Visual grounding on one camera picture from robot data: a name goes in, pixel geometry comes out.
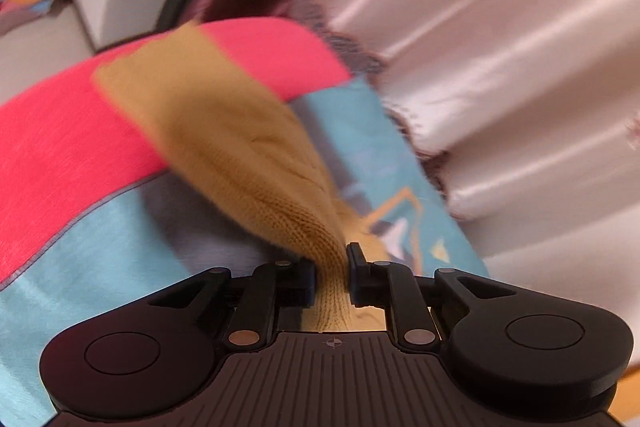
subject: blue fabric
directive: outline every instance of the blue fabric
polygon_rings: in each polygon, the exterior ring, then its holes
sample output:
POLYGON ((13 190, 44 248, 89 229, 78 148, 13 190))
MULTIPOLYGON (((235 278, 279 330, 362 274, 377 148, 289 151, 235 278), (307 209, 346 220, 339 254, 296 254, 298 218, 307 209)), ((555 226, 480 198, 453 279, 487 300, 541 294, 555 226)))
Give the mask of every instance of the blue fabric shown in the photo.
POLYGON ((53 336, 188 276, 138 190, 69 227, 0 293, 0 421, 40 427, 54 414, 38 373, 53 336))
POLYGON ((488 277, 364 78, 302 96, 290 106, 342 197, 362 216, 380 214, 371 230, 383 239, 389 254, 422 275, 455 267, 488 277), (382 212, 384 204, 390 207, 382 212))

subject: ribbed knit texture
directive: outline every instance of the ribbed knit texture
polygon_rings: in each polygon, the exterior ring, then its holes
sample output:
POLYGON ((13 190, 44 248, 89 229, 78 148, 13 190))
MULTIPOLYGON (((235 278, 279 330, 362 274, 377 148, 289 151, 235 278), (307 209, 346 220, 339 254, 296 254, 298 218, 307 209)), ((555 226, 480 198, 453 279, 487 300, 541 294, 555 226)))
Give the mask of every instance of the ribbed knit texture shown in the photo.
POLYGON ((191 23, 94 78, 172 168, 225 214, 315 261, 319 288, 306 329, 358 329, 346 291, 346 241, 360 241, 370 261, 384 259, 385 249, 336 197, 287 105, 191 23))

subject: red fabric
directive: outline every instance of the red fabric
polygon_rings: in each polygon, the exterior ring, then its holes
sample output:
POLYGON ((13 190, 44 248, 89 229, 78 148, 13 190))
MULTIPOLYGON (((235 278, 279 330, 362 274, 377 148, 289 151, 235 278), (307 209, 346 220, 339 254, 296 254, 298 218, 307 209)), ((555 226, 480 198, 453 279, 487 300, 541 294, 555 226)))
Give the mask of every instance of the red fabric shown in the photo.
MULTIPOLYGON (((283 100, 350 77, 318 37, 286 20, 228 20, 203 29, 283 100)), ((90 80, 101 63, 154 38, 90 58, 0 107, 0 282, 89 206, 165 168, 90 80)))

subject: shiny curtain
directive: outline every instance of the shiny curtain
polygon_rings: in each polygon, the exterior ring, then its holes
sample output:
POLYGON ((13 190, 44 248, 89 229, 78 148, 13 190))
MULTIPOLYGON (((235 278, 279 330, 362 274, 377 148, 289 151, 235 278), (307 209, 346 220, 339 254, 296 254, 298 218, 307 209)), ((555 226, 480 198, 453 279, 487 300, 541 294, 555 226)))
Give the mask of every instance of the shiny curtain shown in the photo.
MULTIPOLYGON (((494 277, 611 309, 640 338, 640 0, 313 0, 494 277)), ((640 362, 640 349, 634 361, 640 362)))

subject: pink object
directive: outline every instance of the pink object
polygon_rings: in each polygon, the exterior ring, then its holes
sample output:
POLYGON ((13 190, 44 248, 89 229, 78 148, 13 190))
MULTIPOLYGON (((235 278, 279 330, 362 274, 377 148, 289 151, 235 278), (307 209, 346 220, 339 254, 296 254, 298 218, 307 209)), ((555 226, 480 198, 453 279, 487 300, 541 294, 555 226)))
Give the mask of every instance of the pink object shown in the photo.
MULTIPOLYGON (((283 100, 350 79, 321 39, 295 23, 237 19, 202 29, 283 100)), ((91 81, 100 64, 155 38, 81 62, 0 107, 0 282, 92 204, 166 168, 91 81)))

